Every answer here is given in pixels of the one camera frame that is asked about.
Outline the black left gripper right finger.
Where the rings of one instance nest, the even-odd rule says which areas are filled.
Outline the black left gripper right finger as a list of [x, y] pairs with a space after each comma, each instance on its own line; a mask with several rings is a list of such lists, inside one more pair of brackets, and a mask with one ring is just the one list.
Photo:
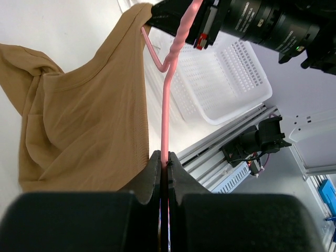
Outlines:
[[169, 154], [172, 251], [324, 251], [307, 208], [283, 194], [215, 194]]

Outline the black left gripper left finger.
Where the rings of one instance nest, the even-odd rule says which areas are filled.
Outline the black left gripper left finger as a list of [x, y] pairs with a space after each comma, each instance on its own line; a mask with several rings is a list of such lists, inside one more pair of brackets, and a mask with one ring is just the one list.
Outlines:
[[1, 251], [159, 251], [160, 152], [118, 192], [25, 193], [1, 220]]

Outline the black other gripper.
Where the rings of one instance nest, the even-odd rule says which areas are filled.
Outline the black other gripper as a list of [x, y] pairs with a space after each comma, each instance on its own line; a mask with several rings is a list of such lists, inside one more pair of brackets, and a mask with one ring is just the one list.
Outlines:
[[161, 1], [151, 8], [146, 22], [198, 50], [214, 44], [227, 15], [230, 1]]

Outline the pink wire hanger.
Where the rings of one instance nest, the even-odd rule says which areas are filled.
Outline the pink wire hanger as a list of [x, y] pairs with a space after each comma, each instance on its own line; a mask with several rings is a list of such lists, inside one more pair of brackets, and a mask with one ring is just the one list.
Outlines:
[[149, 53], [157, 67], [157, 69], [166, 73], [163, 82], [163, 98], [162, 98], [162, 119], [161, 119], [161, 163], [162, 168], [166, 168], [169, 162], [169, 113], [170, 113], [170, 86], [173, 76], [176, 71], [180, 51], [185, 45], [185, 40], [189, 35], [190, 28], [202, 4], [202, 0], [193, 0], [186, 12], [181, 18], [180, 25], [177, 29], [176, 36], [170, 47], [169, 53], [166, 55], [163, 62], [160, 62], [152, 43], [145, 31], [141, 28], [141, 33], [144, 37], [145, 44]]

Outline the tan tank top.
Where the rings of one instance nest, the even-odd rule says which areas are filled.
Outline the tan tank top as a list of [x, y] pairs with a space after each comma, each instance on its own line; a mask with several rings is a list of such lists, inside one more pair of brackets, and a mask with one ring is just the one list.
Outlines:
[[118, 191], [146, 167], [141, 28], [151, 8], [124, 12], [94, 57], [68, 73], [43, 52], [1, 45], [1, 86], [22, 118], [23, 192]]

